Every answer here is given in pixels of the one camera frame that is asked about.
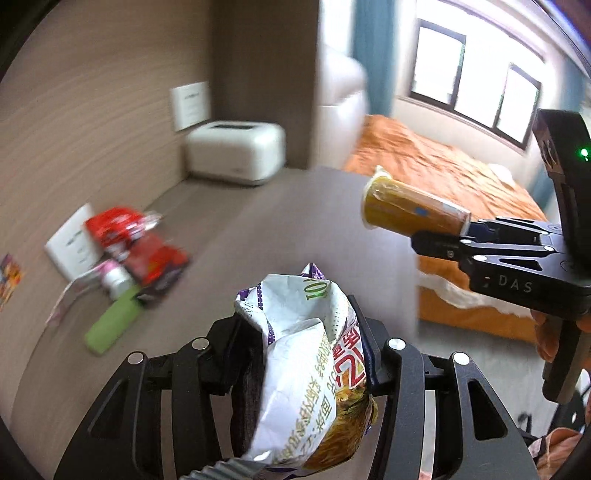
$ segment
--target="human hand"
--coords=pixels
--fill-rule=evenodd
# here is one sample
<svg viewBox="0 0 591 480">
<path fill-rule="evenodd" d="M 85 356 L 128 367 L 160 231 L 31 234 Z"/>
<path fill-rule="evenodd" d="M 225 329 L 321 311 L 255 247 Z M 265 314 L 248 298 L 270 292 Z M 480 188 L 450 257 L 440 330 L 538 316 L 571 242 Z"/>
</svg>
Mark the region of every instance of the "human hand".
<svg viewBox="0 0 591 480">
<path fill-rule="evenodd" d="M 560 331 L 551 322 L 547 322 L 546 315 L 541 312 L 531 311 L 531 316 L 535 321 L 535 341 L 538 348 L 538 354 L 543 360 L 547 362 L 554 361 L 556 353 L 558 353 L 558 340 L 560 339 Z M 578 327 L 586 332 L 591 333 L 591 314 L 587 314 L 577 321 Z M 583 364 L 583 368 L 591 370 L 591 355 Z"/>
</svg>

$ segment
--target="toaster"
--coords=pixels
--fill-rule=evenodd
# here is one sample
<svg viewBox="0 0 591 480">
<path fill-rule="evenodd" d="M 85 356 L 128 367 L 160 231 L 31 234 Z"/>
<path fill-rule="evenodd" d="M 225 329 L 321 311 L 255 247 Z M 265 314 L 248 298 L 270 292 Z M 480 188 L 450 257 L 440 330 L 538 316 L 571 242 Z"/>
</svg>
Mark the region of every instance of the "toaster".
<svg viewBox="0 0 591 480">
<path fill-rule="evenodd" d="M 258 185 L 285 164 L 285 131 L 276 124 L 215 121 L 189 133 L 186 148 L 190 173 Z"/>
</svg>

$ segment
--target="person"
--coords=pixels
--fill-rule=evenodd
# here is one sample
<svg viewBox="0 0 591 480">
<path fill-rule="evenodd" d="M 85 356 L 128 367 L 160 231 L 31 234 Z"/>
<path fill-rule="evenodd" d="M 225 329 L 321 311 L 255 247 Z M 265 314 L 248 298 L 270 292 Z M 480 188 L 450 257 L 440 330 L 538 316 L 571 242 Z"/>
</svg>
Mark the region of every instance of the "person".
<svg viewBox="0 0 591 480">
<path fill-rule="evenodd" d="M 545 314 L 532 311 L 531 315 L 535 321 L 535 339 L 538 354 L 543 360 L 552 362 L 558 352 L 560 332 L 554 324 L 547 321 Z M 582 331 L 591 333 L 591 314 L 581 318 L 577 325 Z M 591 355 L 587 358 L 583 367 L 588 372 L 591 372 Z M 585 423 L 587 425 L 591 423 L 591 395 L 589 400 L 585 412 Z M 558 428 L 530 446 L 530 452 L 538 468 L 540 480 L 549 480 L 556 473 L 580 438 L 581 434 L 579 432 Z"/>
</svg>

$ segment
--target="blue curtain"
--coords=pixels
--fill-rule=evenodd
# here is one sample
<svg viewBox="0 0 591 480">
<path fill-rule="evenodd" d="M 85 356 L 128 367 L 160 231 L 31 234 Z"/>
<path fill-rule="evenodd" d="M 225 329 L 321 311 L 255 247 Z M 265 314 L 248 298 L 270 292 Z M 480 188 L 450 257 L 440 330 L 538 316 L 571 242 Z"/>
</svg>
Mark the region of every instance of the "blue curtain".
<svg viewBox="0 0 591 480">
<path fill-rule="evenodd" d="M 566 58 L 561 85 L 563 88 L 560 94 L 558 109 L 578 112 L 585 94 L 585 77 L 583 72 L 579 70 L 570 58 Z M 535 181 L 530 188 L 531 196 L 540 208 L 544 210 L 550 201 L 553 191 L 554 184 L 548 177 L 545 167 L 541 165 Z"/>
<path fill-rule="evenodd" d="M 368 74 L 369 113 L 390 116 L 394 93 L 395 0 L 357 0 L 353 58 Z"/>
</svg>

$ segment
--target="black window frame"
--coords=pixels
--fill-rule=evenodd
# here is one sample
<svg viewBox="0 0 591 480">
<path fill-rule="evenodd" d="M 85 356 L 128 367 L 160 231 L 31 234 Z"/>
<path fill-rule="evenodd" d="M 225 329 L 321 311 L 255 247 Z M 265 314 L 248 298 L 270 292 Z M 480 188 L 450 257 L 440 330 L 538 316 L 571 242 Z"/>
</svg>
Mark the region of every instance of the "black window frame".
<svg viewBox="0 0 591 480">
<path fill-rule="evenodd" d="M 475 14 L 474 12 L 467 11 L 467 13 L 470 14 L 470 15 L 473 15 L 475 17 L 478 17 L 478 18 L 480 18 L 480 19 L 482 19 L 484 21 L 486 21 L 487 23 L 490 23 L 495 28 L 498 28 L 499 30 L 503 31 L 505 34 L 509 35 L 514 40 L 518 41 L 525 48 L 527 48 L 529 51 L 531 51 L 533 54 L 535 54 L 538 58 L 540 58 L 542 61 L 544 60 L 535 50 L 531 49 L 529 46 L 527 46 L 526 44 L 524 44 L 518 38 L 515 38 L 513 35 L 511 35 L 509 32 L 507 32 L 503 28 L 499 27 L 498 25 L 494 24 L 493 22 L 488 21 L 486 18 L 483 18 L 480 15 Z M 459 64 L 457 66 L 456 78 L 454 80 L 454 88 L 453 88 L 453 92 L 452 92 L 452 97 L 451 97 L 450 103 L 440 102 L 439 100 L 435 100 L 434 98 L 431 98 L 431 97 L 429 97 L 427 95 L 422 95 L 420 93 L 413 92 L 413 84 L 414 84 L 414 78 L 415 78 L 415 69 L 417 67 L 418 38 L 419 38 L 419 35 L 420 35 L 420 32 L 421 32 L 421 28 L 428 28 L 429 30 L 434 30 L 434 31 L 436 31 L 438 33 L 441 33 L 443 35 L 447 35 L 447 36 L 449 36 L 451 38 L 454 38 L 454 39 L 459 40 L 460 42 L 462 42 L 462 53 L 460 55 Z M 427 20 L 424 20 L 422 18 L 417 18 L 417 31 L 416 31 L 416 36 L 415 36 L 415 49 L 414 49 L 413 69 L 411 71 L 411 76 L 410 76 L 410 85 L 409 85 L 409 88 L 408 88 L 408 96 L 410 98 L 412 98 L 412 99 L 419 100 L 420 102 L 426 103 L 426 104 L 431 105 L 431 106 L 435 106 L 437 108 L 440 108 L 442 110 L 445 110 L 446 112 L 450 112 L 452 115 L 456 115 L 456 116 L 458 116 L 458 117 L 460 117 L 460 118 L 462 118 L 464 120 L 467 120 L 467 121 L 469 121 L 471 123 L 474 123 L 474 124 L 480 126 L 481 128 L 484 128 L 485 130 L 487 130 L 487 131 L 495 134 L 496 136 L 502 138 L 503 140 L 508 141 L 512 145 L 515 145 L 519 149 L 525 151 L 526 148 L 527 148 L 527 145 L 528 145 L 528 143 L 530 141 L 530 138 L 531 138 L 531 127 L 532 127 L 532 125 L 534 123 L 535 113 L 536 113 L 536 111 L 538 109 L 538 105 L 539 105 L 539 102 L 540 102 L 540 97 L 541 97 L 541 92 L 542 92 L 542 84 L 541 84 L 541 82 L 539 82 L 538 80 L 535 80 L 533 77 L 531 77 L 528 73 L 526 73 L 525 71 L 523 71 L 521 68 L 519 68 L 514 63 L 510 63 L 509 66 L 507 67 L 507 72 L 505 74 L 505 83 L 503 85 L 503 92 L 502 92 L 501 98 L 499 100 L 499 105 L 498 105 L 498 107 L 496 109 L 496 115 L 495 115 L 495 119 L 493 121 L 492 127 L 489 127 L 489 126 L 487 126 L 485 124 L 482 124 L 478 120 L 474 120 L 473 118 L 469 117 L 468 115 L 464 115 L 463 113 L 460 113 L 460 112 L 458 112 L 456 110 L 457 96 L 458 96 L 459 89 L 460 89 L 460 81 L 462 79 L 462 68 L 463 68 L 463 63 L 464 63 L 465 48 L 466 48 L 466 36 L 464 34 L 461 34 L 461 33 L 458 33 L 456 31 L 450 30 L 449 28 L 442 27 L 441 25 L 432 23 L 432 22 L 427 21 Z M 518 140 L 516 140 L 513 137 L 510 137 L 509 135 L 507 135 L 506 133 L 502 132 L 498 128 L 499 117 L 501 115 L 501 108 L 503 106 L 503 101 L 505 99 L 505 89 L 507 87 L 507 78 L 508 78 L 509 72 L 511 70 L 513 70 L 513 72 L 515 72 L 518 75 L 520 75 L 521 77 L 523 77 L 528 82 L 532 83 L 536 87 L 536 89 L 537 89 L 537 94 L 535 96 L 534 106 L 533 106 L 532 111 L 531 111 L 530 121 L 528 123 L 527 130 L 525 131 L 524 139 L 521 142 L 518 141 Z"/>
</svg>

